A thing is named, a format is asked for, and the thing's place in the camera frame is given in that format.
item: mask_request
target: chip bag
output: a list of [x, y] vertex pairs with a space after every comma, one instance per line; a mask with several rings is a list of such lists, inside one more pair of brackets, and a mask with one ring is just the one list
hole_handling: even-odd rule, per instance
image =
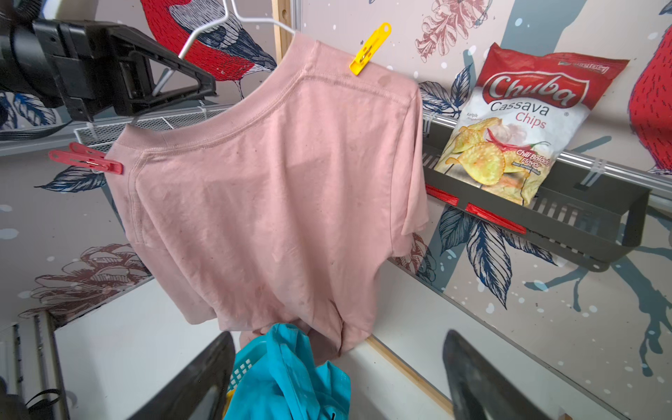
[[537, 57], [493, 44], [434, 169], [528, 206], [627, 64], [565, 52]]

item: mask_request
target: red clothespin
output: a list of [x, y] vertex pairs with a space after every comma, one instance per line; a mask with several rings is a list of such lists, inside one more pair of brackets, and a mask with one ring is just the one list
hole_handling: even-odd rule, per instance
[[105, 153], [86, 147], [84, 144], [76, 142], [70, 143], [70, 151], [50, 151], [49, 159], [54, 162], [65, 163], [82, 168], [93, 169], [94, 171], [110, 172], [121, 175], [124, 172], [124, 166], [117, 161], [105, 159]]

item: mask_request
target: t-shirt sleeve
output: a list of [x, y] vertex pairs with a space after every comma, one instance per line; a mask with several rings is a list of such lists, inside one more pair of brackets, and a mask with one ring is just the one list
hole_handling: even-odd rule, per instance
[[411, 252], [413, 233], [429, 220], [422, 166], [422, 99], [416, 90], [404, 118], [392, 164], [390, 192], [392, 255]]
[[216, 317], [214, 309], [191, 287], [167, 250], [137, 242], [131, 246], [189, 324], [200, 324]]
[[123, 162], [121, 175], [106, 175], [114, 204], [124, 225], [126, 238], [140, 260], [159, 282], [168, 297], [175, 303], [190, 324], [199, 324], [216, 317], [214, 309], [192, 288], [166, 250], [161, 236], [154, 228], [138, 200], [132, 200], [129, 178], [140, 153], [120, 144], [115, 144], [107, 155], [110, 160]]

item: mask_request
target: clothespin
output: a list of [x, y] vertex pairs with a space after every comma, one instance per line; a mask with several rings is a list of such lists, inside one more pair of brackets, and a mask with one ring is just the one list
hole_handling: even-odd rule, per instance
[[357, 53], [357, 56], [350, 63], [350, 70], [352, 73], [355, 73], [355, 76], [359, 75], [362, 69], [369, 63], [371, 57], [374, 56], [376, 51], [380, 46], [385, 42], [388, 36], [392, 33], [392, 25], [385, 23], [378, 28], [371, 38], [364, 42], [364, 46]]
[[89, 168], [94, 171], [110, 172], [121, 175], [124, 172], [124, 166], [117, 161], [105, 159], [105, 153], [93, 150], [84, 144], [76, 142], [70, 143], [70, 151], [50, 151], [49, 159], [54, 162], [65, 163], [66, 165]]

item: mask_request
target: white floor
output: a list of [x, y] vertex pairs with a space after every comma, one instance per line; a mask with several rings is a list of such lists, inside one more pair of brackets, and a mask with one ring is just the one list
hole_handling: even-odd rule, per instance
[[[550, 418], [618, 418], [391, 263], [380, 274], [374, 334], [444, 394], [441, 350], [457, 329]], [[216, 321], [187, 324], [155, 281], [57, 330], [72, 419], [127, 418], [217, 334]], [[366, 343], [336, 364], [352, 379], [352, 419], [450, 418]]]

